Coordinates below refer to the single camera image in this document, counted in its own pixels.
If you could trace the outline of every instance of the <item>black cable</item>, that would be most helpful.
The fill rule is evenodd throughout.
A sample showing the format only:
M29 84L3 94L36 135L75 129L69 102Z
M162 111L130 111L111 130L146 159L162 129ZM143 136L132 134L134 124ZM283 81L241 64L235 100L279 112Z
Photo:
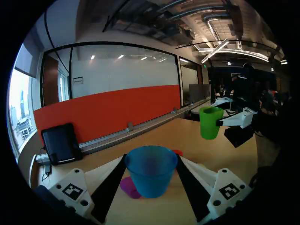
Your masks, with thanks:
M43 176L42 176L42 182L43 182L44 180L47 179L47 177L49 177L49 175L47 175L47 176L44 178L44 176L45 176L46 174L45 174L45 168L44 168L43 159L42 159L42 157L41 157L41 155L42 155L42 154L41 154L41 150L42 150L42 149L44 149L44 148L41 148L41 149L40 149L40 159L41 159L41 161L42 161L43 171L44 171Z
M49 30L48 30L48 25L47 25L47 10L46 10L45 13L44 13L44 23L45 23L45 28L46 28L46 32L47 32L47 36L48 36L48 38L49 38L49 41L50 41L52 47L55 48L55 47L54 47L54 44L53 44L53 42L52 42L52 39L51 39L51 37L50 37ZM62 63L63 67L64 67L64 68L66 69L66 71L69 73L69 71L67 70L67 68L66 68L65 65L63 64L62 60L60 59L59 54L57 53L57 51L55 50L54 52L55 52L55 54L57 55L59 61Z

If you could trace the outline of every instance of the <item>blue cup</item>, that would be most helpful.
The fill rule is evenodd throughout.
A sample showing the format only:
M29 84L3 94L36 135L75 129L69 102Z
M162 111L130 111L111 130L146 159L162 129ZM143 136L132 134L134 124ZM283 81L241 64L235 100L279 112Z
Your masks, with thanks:
M166 192L177 161L173 151L160 146L139 147L125 157L137 191L146 198L157 198Z

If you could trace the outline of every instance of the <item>sky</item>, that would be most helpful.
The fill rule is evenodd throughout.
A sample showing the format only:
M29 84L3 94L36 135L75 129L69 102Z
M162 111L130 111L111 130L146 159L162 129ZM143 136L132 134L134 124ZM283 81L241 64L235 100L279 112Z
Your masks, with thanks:
M24 92L23 95L24 95L25 114L29 114L29 109L28 109L29 76L13 69L12 77L10 80L10 88L9 88L9 111L11 110L11 106L15 107L16 117L18 120L21 119L20 100L21 100L22 90Z

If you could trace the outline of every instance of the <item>black tablet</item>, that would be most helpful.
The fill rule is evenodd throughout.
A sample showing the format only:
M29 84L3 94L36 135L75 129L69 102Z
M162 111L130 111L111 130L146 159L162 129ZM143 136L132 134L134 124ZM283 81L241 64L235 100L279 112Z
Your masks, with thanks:
M42 138L52 165L80 160L83 157L71 123L42 130Z

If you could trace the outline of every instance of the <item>red wall stripe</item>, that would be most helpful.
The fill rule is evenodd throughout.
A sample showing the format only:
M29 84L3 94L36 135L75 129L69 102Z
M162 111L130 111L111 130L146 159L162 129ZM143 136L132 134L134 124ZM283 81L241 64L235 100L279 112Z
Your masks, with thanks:
M179 85L141 87L74 98L34 111L37 130L65 123L74 126L78 143L91 141L180 108Z

